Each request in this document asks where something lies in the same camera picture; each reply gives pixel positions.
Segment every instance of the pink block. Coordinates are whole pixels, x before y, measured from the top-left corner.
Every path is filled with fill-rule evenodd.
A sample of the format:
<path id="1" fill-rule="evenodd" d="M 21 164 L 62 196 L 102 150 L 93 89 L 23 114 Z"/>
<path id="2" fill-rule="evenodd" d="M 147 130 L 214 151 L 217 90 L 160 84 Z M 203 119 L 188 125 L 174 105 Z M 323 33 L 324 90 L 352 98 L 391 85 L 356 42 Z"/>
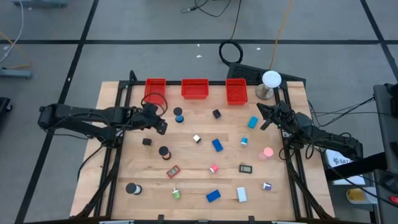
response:
<path id="1" fill-rule="evenodd" d="M 215 173 L 215 172 L 217 172 L 217 171 L 218 171 L 218 166 L 217 166 L 217 165 L 212 165 L 212 166 L 210 167 L 210 172 Z"/>

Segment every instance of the red small box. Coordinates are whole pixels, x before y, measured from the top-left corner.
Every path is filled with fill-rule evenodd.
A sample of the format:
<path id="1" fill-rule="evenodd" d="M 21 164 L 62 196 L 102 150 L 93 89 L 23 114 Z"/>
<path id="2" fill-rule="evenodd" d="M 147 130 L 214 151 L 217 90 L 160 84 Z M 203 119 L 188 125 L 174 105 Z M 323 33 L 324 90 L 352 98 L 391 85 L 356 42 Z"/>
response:
<path id="1" fill-rule="evenodd" d="M 165 92 L 166 92 L 166 79 L 165 78 L 148 78 L 146 83 L 145 83 L 145 95 L 148 95 L 149 93 L 159 93 L 162 96 L 165 97 Z M 157 103 L 157 104 L 164 104 L 165 101 L 164 99 L 157 95 L 157 94 L 151 94 L 147 97 L 145 97 L 145 102 L 151 102 L 151 103 Z"/>
<path id="2" fill-rule="evenodd" d="M 248 102 L 248 91 L 244 78 L 227 78 L 225 86 L 229 105 L 243 105 Z"/>
<path id="3" fill-rule="evenodd" d="M 205 99 L 209 95 L 209 80 L 206 78 L 183 79 L 181 95 L 185 99 Z"/>
<path id="4" fill-rule="evenodd" d="M 173 166 L 173 168 L 171 168 L 169 171 L 167 171 L 166 174 L 168 175 L 168 177 L 173 178 L 180 171 L 181 171 L 180 168 L 177 165 L 175 165 L 175 166 Z"/>

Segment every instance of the white rectangular block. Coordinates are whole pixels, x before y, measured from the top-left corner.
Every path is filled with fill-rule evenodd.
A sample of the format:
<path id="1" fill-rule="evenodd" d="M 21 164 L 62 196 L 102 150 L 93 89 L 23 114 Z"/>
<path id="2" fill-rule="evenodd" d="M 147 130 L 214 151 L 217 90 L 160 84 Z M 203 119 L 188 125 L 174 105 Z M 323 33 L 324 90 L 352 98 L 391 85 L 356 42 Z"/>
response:
<path id="1" fill-rule="evenodd" d="M 238 191 L 239 202 L 247 201 L 246 200 L 246 192 L 244 191 L 244 187 L 238 187 L 236 190 Z"/>

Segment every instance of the wooden tabletop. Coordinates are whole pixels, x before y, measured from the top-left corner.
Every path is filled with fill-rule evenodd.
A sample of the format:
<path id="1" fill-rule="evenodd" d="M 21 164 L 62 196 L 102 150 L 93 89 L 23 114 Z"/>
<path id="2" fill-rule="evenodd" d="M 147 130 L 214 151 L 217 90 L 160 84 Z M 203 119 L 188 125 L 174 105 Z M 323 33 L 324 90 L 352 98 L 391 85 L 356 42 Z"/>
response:
<path id="1" fill-rule="evenodd" d="M 303 83 L 290 82 L 288 86 L 293 109 L 310 117 Z M 97 108 L 114 106 L 117 87 L 118 82 L 102 84 Z M 139 105 L 144 88 L 144 85 L 133 86 L 130 105 Z M 167 86 L 166 134 L 161 136 L 153 129 L 125 133 L 112 218 L 156 220 L 163 214 L 166 220 L 247 220 L 249 215 L 254 215 L 256 220 L 294 220 L 286 164 L 277 155 L 282 148 L 280 131 L 273 124 L 265 131 L 259 129 L 262 116 L 256 103 L 274 105 L 275 99 L 260 100 L 255 86 L 247 88 L 245 105 L 228 106 L 225 86 L 209 86 L 210 94 L 205 100 L 184 100 L 181 86 Z M 177 106 L 183 109 L 183 123 L 175 122 L 173 109 Z M 213 117 L 215 109 L 219 109 L 221 119 Z M 248 128 L 251 116 L 259 118 L 254 129 Z M 193 140 L 196 134 L 202 138 L 199 144 Z M 242 137 L 248 138 L 246 147 L 240 145 Z M 152 145 L 142 145 L 143 138 L 152 139 Z M 223 151 L 215 151 L 211 143 L 214 139 L 220 140 Z M 99 145 L 97 140 L 89 140 L 85 158 Z M 169 148 L 170 160 L 161 158 L 160 146 Z M 258 155 L 265 147 L 272 147 L 274 156 L 261 161 Z M 98 189 L 104 152 L 98 153 L 82 169 L 71 215 L 80 212 Z M 220 169 L 210 174 L 209 167 L 213 164 Z M 253 166 L 253 173 L 238 172 L 240 164 Z M 166 172 L 174 165 L 178 165 L 181 172 L 170 179 Z M 314 153 L 309 160 L 303 158 L 303 166 L 309 190 L 326 212 L 334 216 L 319 153 Z M 142 186 L 140 195 L 126 193 L 125 187 L 130 182 Z M 272 184 L 271 191 L 262 189 L 264 182 Z M 173 199 L 174 187 L 180 191 L 178 200 Z M 245 188 L 247 202 L 238 202 L 237 187 Z M 216 189 L 221 198 L 209 203 L 206 194 Z M 297 191 L 304 217 L 301 193 Z M 107 199 L 108 192 L 104 194 L 101 214 Z"/>

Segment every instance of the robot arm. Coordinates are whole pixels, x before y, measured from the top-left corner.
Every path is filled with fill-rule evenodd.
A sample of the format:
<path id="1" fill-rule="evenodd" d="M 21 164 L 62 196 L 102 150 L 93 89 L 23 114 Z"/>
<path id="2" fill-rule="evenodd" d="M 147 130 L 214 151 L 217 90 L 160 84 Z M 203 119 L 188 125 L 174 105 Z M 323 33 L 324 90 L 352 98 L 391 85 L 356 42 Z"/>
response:
<path id="1" fill-rule="evenodd" d="M 167 123 L 156 115 L 157 106 L 146 103 L 142 108 L 110 107 L 104 110 L 71 107 L 51 104 L 40 107 L 39 126 L 49 131 L 65 128 L 88 136 L 96 137 L 107 147 L 114 147 L 119 131 L 155 128 L 159 134 L 165 134 Z M 101 128 L 87 122 L 100 122 Z"/>
<path id="2" fill-rule="evenodd" d="M 291 134 L 293 144 L 302 148 L 304 144 L 313 144 L 340 152 L 343 156 L 357 161 L 363 156 L 362 144 L 355 138 L 328 133 L 313 125 L 312 120 L 302 113 L 294 113 L 289 106 L 281 101 L 277 106 L 257 104 L 265 123 L 265 130 L 271 123 L 278 125 Z"/>

